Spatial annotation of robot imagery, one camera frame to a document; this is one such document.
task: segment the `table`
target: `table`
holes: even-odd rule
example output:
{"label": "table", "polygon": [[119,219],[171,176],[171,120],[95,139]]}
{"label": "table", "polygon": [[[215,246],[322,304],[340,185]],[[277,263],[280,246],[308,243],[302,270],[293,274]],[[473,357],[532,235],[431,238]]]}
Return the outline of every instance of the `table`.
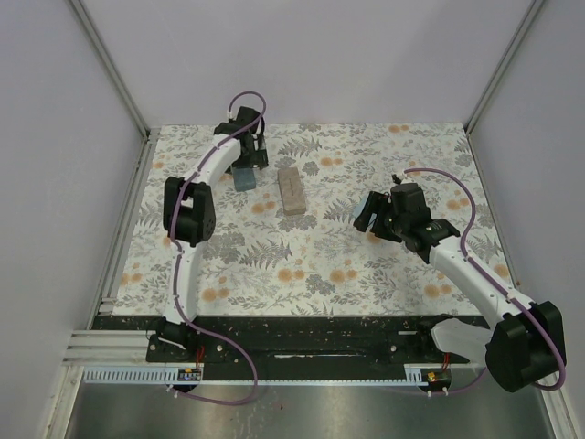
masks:
{"label": "table", "polygon": [[[212,126],[161,130],[113,307],[117,316],[160,315],[174,246],[162,226],[163,186],[182,176],[210,145]],[[236,192],[229,175],[213,197],[218,217],[201,267],[202,315],[478,314],[442,273],[402,245],[357,232],[355,205],[369,190],[388,191],[391,174],[432,166],[471,190],[478,217],[469,247],[509,279],[500,241],[460,123],[269,125],[270,166],[258,186]],[[299,168],[304,215],[285,217],[278,169]],[[413,176],[435,218],[463,230],[469,199],[445,177]]]}

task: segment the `floral pattern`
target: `floral pattern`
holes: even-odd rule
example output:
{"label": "floral pattern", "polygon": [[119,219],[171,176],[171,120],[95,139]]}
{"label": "floral pattern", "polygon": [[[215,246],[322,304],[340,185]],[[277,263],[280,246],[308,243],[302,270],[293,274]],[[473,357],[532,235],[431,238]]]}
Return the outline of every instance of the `floral pattern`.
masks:
{"label": "floral pattern", "polygon": [[[207,149],[211,126],[161,130],[124,265],[114,314],[158,315],[165,308],[174,246],[162,226],[163,186]],[[391,175],[432,166],[472,191],[478,218],[469,245],[505,279],[509,271],[473,157],[459,123],[271,125],[270,166],[257,187],[236,192],[230,175],[213,190],[218,224],[198,283],[204,315],[477,314],[466,297],[403,246],[360,233],[352,212],[369,190],[387,191]],[[279,168],[296,166],[307,211],[287,217]],[[442,176],[416,173],[436,218],[462,230],[469,199]]]}

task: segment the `floor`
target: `floor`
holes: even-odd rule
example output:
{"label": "floor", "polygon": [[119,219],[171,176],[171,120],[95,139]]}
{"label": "floor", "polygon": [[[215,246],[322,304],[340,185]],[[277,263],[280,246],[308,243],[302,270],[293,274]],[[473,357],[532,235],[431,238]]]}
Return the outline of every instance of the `floor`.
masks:
{"label": "floor", "polygon": [[[211,126],[161,130],[113,313],[160,315],[175,249],[162,227],[163,185],[183,175],[208,148]],[[198,285],[202,315],[477,314],[455,286],[396,243],[357,232],[351,214],[369,190],[387,191],[391,174],[432,166],[472,191],[478,218],[470,247],[505,279],[505,265],[463,127],[459,123],[269,125],[270,166],[258,187],[239,193],[225,175],[214,189],[218,216]],[[304,215],[285,217],[276,173],[296,166]],[[469,200],[444,177],[414,178],[436,218],[459,230]]]}
{"label": "floor", "polygon": [[[460,370],[455,385],[472,376]],[[222,386],[194,392],[237,399],[245,390]],[[430,400],[420,391],[377,387],[270,387],[241,407],[174,399],[162,386],[82,384],[67,437],[547,439],[554,434],[538,391],[506,393],[488,378],[468,393]]]}

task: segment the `white wall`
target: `white wall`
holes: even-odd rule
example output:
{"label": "white wall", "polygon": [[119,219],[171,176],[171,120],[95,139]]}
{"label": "white wall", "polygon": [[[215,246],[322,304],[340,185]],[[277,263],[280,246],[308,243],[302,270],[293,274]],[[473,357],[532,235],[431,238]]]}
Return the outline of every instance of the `white wall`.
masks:
{"label": "white wall", "polygon": [[530,0],[85,0],[144,118],[466,121]]}
{"label": "white wall", "polygon": [[140,137],[63,0],[3,2],[0,59],[0,437],[32,438]]}
{"label": "white wall", "polygon": [[563,313],[585,426],[585,3],[548,2],[473,133],[522,289]]}

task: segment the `wooden block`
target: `wooden block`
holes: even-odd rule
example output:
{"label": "wooden block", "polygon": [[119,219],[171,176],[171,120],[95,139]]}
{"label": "wooden block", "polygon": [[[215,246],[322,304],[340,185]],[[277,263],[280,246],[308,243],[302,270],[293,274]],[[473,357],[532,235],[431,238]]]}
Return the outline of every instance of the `wooden block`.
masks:
{"label": "wooden block", "polygon": [[296,167],[287,167],[278,171],[278,186],[281,189],[284,215],[300,215],[307,211],[304,201],[303,184]]}

